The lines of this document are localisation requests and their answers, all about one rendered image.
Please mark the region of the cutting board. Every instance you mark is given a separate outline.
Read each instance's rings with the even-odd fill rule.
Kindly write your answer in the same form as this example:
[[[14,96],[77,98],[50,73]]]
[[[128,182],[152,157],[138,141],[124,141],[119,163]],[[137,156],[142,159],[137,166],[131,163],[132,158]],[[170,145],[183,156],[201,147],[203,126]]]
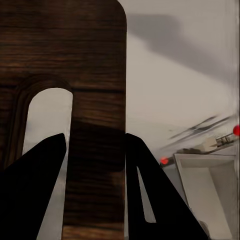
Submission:
[[[32,98],[73,94],[61,240],[125,240],[126,75],[118,0],[0,0],[0,173]]]

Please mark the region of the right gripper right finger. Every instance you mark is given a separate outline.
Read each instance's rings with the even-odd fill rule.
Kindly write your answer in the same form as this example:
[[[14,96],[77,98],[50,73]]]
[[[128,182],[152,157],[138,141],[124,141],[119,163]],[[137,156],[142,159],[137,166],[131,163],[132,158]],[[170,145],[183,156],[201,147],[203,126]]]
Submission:
[[[145,142],[125,135],[129,240],[210,240]],[[139,168],[156,223],[145,220]]]

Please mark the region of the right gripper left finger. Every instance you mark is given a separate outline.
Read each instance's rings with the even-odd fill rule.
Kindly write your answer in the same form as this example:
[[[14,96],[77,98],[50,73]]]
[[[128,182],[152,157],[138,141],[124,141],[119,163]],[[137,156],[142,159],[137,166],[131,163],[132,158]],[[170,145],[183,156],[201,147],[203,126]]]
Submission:
[[[0,172],[0,240],[36,240],[67,151],[64,133]]]

